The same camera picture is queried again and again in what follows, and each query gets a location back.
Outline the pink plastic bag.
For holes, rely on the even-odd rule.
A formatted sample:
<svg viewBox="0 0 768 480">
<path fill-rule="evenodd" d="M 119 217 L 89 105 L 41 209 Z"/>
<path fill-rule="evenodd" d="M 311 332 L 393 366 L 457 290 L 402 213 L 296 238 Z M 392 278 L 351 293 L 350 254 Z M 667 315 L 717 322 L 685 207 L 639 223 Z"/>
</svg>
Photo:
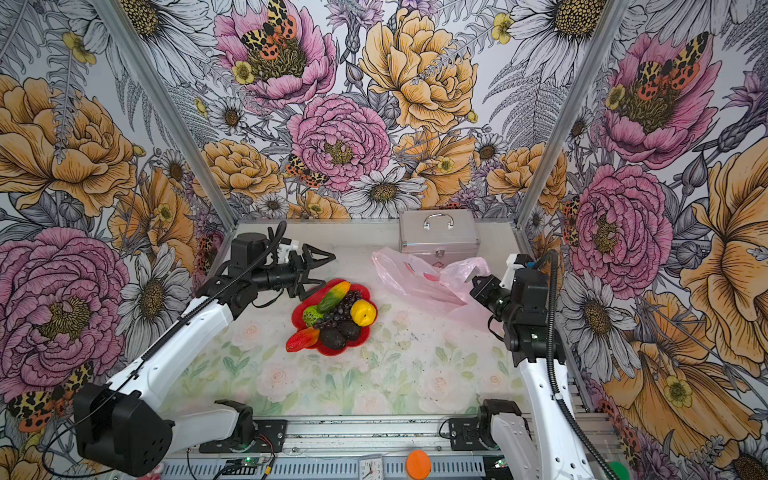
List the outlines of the pink plastic bag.
<svg viewBox="0 0 768 480">
<path fill-rule="evenodd" d="M 436 268 L 414 255 L 383 248 L 372 262 L 384 286 L 401 300 L 433 316 L 481 328 L 491 312 L 471 297 L 472 279 L 491 274 L 482 257 Z"/>
</svg>

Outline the red chili pepper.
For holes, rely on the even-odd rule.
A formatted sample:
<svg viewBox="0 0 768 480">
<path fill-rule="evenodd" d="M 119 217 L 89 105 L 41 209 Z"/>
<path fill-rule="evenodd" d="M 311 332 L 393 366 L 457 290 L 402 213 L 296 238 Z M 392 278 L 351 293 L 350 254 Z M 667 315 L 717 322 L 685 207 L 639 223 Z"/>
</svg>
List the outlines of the red chili pepper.
<svg viewBox="0 0 768 480">
<path fill-rule="evenodd" d="M 320 333 L 319 329 L 313 327 L 299 330 L 287 340 L 285 350 L 293 353 L 313 348 L 319 341 Z"/>
</svg>

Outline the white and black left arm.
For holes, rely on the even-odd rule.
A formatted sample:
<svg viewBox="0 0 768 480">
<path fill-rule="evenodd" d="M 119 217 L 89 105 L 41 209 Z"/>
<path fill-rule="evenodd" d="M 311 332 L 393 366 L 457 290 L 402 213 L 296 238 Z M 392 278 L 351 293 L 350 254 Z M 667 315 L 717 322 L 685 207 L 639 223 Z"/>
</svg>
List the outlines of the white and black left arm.
<svg viewBox="0 0 768 480">
<path fill-rule="evenodd" d="M 222 443 L 248 448 L 256 438 L 252 408 L 217 400 L 175 418 L 160 410 L 173 383 L 200 352 L 262 292 L 308 299 L 325 283 L 313 270 L 335 260 L 331 252 L 292 247 L 286 223 L 267 233 L 246 233 L 198 289 L 165 333 L 105 384 L 85 385 L 73 400 L 74 435 L 81 458 L 133 477 L 150 473 L 170 453 Z"/>
</svg>

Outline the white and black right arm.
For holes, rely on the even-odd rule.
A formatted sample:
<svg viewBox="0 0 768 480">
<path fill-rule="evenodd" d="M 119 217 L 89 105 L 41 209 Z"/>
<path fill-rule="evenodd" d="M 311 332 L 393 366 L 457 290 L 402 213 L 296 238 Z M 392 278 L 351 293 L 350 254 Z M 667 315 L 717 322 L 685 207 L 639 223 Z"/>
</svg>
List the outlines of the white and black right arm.
<svg viewBox="0 0 768 480">
<path fill-rule="evenodd" d="M 559 254 L 508 258 L 504 278 L 476 276 L 471 297 L 500 322 L 499 338 L 520 373 L 530 414 L 511 401 L 486 400 L 480 435 L 504 456 L 515 479 L 593 479 L 605 460 L 575 419 L 567 352 L 555 325 Z"/>
</svg>

